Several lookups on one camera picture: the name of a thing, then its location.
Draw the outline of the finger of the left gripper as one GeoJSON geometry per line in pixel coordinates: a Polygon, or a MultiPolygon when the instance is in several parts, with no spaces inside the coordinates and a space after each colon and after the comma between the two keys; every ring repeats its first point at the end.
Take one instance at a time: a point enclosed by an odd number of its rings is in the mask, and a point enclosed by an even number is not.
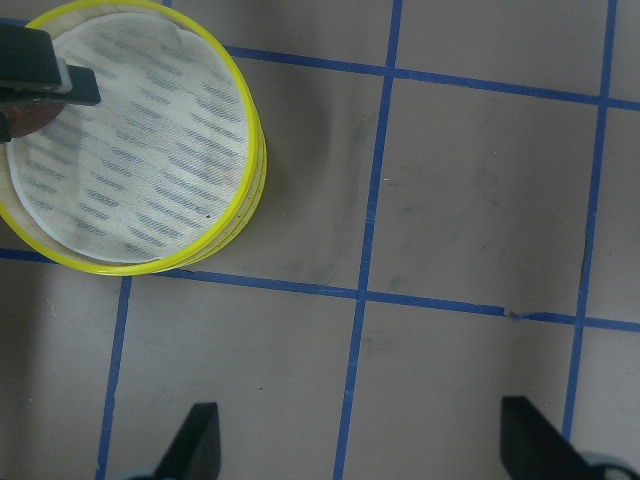
{"type": "Polygon", "coordinates": [[[94,72],[57,56],[43,30],[1,25],[1,104],[63,103],[93,106],[101,102],[94,72]]]}
{"type": "Polygon", "coordinates": [[[3,111],[0,111],[0,142],[8,143],[11,141],[11,127],[9,119],[3,111]]]}

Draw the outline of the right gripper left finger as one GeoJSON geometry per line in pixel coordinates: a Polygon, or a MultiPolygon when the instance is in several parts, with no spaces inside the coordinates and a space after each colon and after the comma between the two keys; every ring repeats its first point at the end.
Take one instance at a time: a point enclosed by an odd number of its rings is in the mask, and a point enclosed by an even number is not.
{"type": "Polygon", "coordinates": [[[221,471],[218,405],[197,403],[189,410],[152,479],[217,479],[221,471]]]}

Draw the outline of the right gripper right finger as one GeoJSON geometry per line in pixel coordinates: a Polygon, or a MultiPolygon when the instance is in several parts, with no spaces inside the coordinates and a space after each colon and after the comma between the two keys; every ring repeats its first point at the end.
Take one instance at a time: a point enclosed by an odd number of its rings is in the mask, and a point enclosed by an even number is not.
{"type": "Polygon", "coordinates": [[[606,478],[524,396],[501,400],[500,460],[515,480],[606,478]]]}

